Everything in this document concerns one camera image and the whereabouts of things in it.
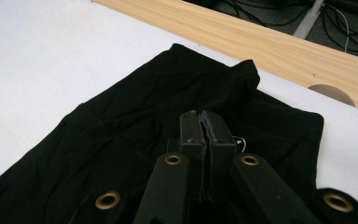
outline brass grommet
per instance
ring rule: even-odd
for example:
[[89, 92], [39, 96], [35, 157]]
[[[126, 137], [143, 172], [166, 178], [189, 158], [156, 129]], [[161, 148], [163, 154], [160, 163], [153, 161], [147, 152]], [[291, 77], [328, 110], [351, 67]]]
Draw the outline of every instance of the brass grommet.
[[241, 161], [246, 165], [258, 165], [258, 159], [253, 156], [243, 156], [241, 157]]
[[120, 195], [115, 191], [109, 191], [102, 194], [95, 201], [95, 206], [101, 210], [115, 207], [120, 203]]
[[180, 158], [179, 156], [172, 155], [166, 157], [165, 162], [167, 162], [167, 164], [169, 165], [177, 165], [182, 162], [182, 158]]
[[334, 193], [325, 194], [324, 202], [340, 212], [349, 213], [353, 210], [353, 206], [348, 200]]

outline white surface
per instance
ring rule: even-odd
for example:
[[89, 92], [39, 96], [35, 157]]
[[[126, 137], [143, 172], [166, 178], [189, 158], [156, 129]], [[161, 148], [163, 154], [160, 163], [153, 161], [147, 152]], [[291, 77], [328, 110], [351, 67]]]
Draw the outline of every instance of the white surface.
[[[0, 174], [77, 105], [172, 43], [237, 61], [87, 0], [0, 1]], [[358, 109], [259, 71], [259, 89], [324, 116], [318, 188], [358, 200]]]

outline black fabric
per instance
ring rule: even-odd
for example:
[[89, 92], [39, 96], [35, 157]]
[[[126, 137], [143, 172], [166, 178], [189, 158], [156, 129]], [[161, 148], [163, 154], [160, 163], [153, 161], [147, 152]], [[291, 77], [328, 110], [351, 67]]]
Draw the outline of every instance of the black fabric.
[[[173, 45], [80, 105], [0, 176], [0, 223], [131, 223], [157, 157], [179, 138], [179, 116], [189, 110], [221, 115], [246, 151], [264, 157], [306, 201], [323, 118], [258, 91], [258, 82], [252, 61], [228, 67]], [[100, 210], [95, 201], [107, 191], [120, 202]], [[237, 191], [230, 193], [233, 201], [192, 205], [192, 220], [247, 220]]]

